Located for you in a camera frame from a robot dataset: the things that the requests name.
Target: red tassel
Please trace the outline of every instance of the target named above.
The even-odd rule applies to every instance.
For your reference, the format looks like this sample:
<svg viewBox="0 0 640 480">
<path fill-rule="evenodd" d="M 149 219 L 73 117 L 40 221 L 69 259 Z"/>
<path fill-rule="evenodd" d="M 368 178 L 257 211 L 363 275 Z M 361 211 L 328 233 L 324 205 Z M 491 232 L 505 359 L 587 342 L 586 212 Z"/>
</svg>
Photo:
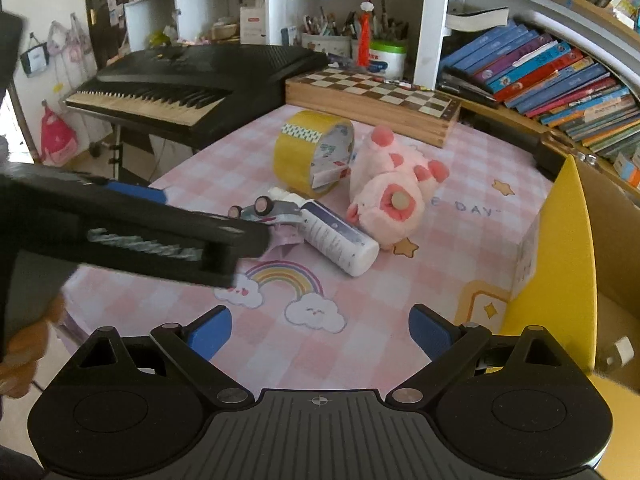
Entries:
<svg viewBox="0 0 640 480">
<path fill-rule="evenodd" d="M 371 32 L 369 30 L 369 13 L 363 12 L 360 19 L 362 25 L 362 33 L 358 43 L 358 66 L 369 66 L 369 41 L 371 40 Z"/>
</svg>

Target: white wall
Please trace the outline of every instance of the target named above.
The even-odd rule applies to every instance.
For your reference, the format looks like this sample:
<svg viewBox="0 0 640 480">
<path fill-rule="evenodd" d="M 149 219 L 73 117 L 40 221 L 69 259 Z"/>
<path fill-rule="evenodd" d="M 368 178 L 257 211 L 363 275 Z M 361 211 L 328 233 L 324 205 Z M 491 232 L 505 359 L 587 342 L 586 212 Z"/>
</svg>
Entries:
<svg viewBox="0 0 640 480">
<path fill-rule="evenodd" d="M 65 27 L 70 27 L 70 14 L 76 13 L 82 28 L 88 32 L 86 22 L 86 6 L 84 0 L 2 0 L 2 8 L 7 12 L 18 14 L 25 19 L 24 31 L 20 51 L 26 49 L 29 40 L 29 33 L 34 32 L 40 41 L 46 41 L 49 32 L 49 25 L 53 20 L 57 20 Z M 95 74 L 95 61 L 92 55 L 86 57 L 90 74 Z M 77 86 L 82 82 L 81 72 L 77 65 L 66 59 L 71 84 Z M 54 86 L 58 80 L 64 83 L 64 88 L 59 94 L 54 94 Z M 65 75 L 63 60 L 58 56 L 52 58 L 46 72 L 42 72 L 31 78 L 27 78 L 19 65 L 14 74 L 15 87 L 20 99 L 22 111 L 33 142 L 40 150 L 40 121 L 42 120 L 43 108 L 41 102 L 47 100 L 50 108 L 56 113 L 61 111 L 58 103 L 61 96 L 65 96 L 71 90 Z M 82 117 L 74 112 L 68 112 L 63 116 L 64 120 L 78 134 L 79 152 L 87 149 L 89 142 L 103 138 L 109 131 L 110 126 L 102 121 L 93 118 Z"/>
</svg>

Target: white bottle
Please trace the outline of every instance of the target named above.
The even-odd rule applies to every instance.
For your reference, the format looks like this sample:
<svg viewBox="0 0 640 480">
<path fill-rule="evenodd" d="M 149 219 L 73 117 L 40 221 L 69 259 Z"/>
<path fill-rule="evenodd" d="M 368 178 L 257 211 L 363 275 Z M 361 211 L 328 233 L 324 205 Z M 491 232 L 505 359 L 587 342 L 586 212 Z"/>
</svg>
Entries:
<svg viewBox="0 0 640 480">
<path fill-rule="evenodd" d="M 321 203 L 279 187 L 272 187 L 268 195 L 272 200 L 286 200 L 299 206 L 305 219 L 299 227 L 304 239 L 344 272 L 361 276 L 376 261 L 380 252 L 378 242 Z"/>
</svg>

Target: pink bag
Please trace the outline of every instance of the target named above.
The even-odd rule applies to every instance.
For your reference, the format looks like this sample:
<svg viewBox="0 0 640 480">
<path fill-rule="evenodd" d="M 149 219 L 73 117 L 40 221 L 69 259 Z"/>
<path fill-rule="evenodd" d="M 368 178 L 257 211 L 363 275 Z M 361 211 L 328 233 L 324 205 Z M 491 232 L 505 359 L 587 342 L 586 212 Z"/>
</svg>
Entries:
<svg viewBox="0 0 640 480">
<path fill-rule="evenodd" d="M 45 104 L 40 136 L 42 161 L 49 159 L 56 166 L 62 166 L 76 154 L 77 150 L 78 138 L 75 131 Z"/>
</svg>

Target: pink tablecloth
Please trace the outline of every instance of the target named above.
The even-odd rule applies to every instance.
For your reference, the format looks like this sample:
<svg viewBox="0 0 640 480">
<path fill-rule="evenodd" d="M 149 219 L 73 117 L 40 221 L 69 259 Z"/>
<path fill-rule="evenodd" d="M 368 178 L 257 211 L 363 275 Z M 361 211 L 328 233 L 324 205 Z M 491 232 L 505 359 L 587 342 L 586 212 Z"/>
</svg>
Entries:
<svg viewBox="0 0 640 480">
<path fill-rule="evenodd" d="M 166 189 L 171 205 L 189 210 L 224 214 L 233 204 L 252 203 L 277 184 L 274 142 L 299 110 L 274 110 L 154 186 Z M 355 129 L 359 140 L 371 127 L 355 123 Z M 444 149 L 422 148 L 448 165 L 450 177 L 399 254 L 381 253 L 360 278 L 307 244 L 281 261 L 243 262 L 235 290 L 82 267 L 65 285 L 69 313 L 89 332 L 113 325 L 121 335 L 143 335 L 164 322 L 187 324 L 223 303 L 233 331 L 212 362 L 255 394 L 274 387 L 372 387 L 384 395 L 428 363 L 408 333 L 411 306 L 424 303 L 454 319 L 470 282 L 508 294 L 517 244 L 550 189 L 528 153 L 461 124 Z M 344 214 L 348 183 L 322 201 Z M 484 307 L 467 319 L 498 330 L 505 303 L 490 294 L 473 297 L 485 298 Z"/>
</svg>

